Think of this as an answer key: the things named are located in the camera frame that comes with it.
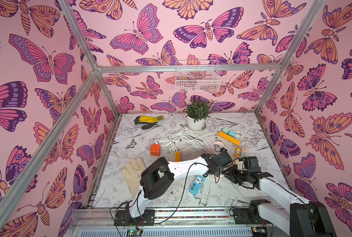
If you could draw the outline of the small yellow power strip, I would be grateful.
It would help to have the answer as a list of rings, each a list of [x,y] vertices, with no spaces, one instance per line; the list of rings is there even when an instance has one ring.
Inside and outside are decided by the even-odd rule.
[[[234,165],[237,165],[239,162],[239,159],[241,158],[241,153],[242,153],[242,149],[240,147],[236,148],[236,152],[235,152],[235,159],[233,161]]]

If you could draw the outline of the blue power strip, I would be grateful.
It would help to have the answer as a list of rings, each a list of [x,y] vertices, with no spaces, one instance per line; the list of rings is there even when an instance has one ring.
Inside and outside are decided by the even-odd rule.
[[[199,191],[203,186],[205,179],[206,178],[204,176],[201,176],[201,175],[196,176],[196,178],[194,179],[193,183],[189,188],[189,193],[192,194],[193,196],[198,195]]]

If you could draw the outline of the orange cube socket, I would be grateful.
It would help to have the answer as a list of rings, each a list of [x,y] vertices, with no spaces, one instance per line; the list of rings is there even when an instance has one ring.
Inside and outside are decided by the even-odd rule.
[[[150,155],[154,157],[160,157],[161,155],[161,146],[159,144],[151,144],[150,146]]]

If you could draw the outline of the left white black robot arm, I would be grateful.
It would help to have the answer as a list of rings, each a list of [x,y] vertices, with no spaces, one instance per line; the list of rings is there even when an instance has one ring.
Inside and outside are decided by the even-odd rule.
[[[128,204],[131,218],[140,217],[150,202],[165,194],[174,181],[197,175],[214,175],[219,178],[232,162],[233,159],[224,148],[217,155],[202,154],[196,159],[183,162],[169,162],[164,157],[158,158],[141,174],[139,191]]]

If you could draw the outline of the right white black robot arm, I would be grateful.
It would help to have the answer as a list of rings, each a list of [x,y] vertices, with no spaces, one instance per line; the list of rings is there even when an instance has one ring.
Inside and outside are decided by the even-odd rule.
[[[327,208],[319,201],[310,201],[280,184],[268,172],[262,172],[256,157],[241,159],[244,169],[231,166],[222,174],[232,183],[250,183],[275,200],[280,207],[265,199],[250,202],[250,221],[267,221],[290,237],[335,237],[336,232]]]

